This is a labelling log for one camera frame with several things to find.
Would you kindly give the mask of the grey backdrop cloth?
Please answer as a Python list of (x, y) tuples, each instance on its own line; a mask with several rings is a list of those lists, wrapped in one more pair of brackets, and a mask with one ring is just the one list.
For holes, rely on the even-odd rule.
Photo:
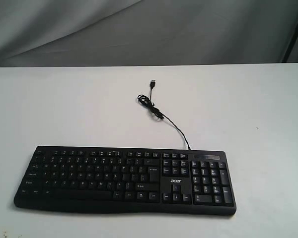
[(0, 0), (0, 67), (275, 63), (298, 0)]

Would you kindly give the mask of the black acer keyboard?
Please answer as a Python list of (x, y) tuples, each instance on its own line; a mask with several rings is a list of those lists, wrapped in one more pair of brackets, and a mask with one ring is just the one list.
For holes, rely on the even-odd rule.
[(96, 214), (237, 210), (225, 153), (205, 150), (38, 146), (13, 202)]

